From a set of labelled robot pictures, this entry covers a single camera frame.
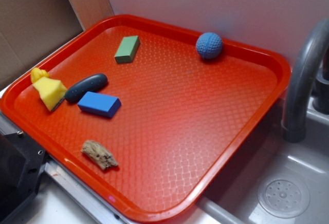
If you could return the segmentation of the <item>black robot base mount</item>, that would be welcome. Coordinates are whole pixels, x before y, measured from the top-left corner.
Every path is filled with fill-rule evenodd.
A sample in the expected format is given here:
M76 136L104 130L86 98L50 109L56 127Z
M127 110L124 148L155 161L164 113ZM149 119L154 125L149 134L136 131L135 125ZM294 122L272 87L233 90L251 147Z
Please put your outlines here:
M1 223L36 197L47 156L24 132L1 135Z

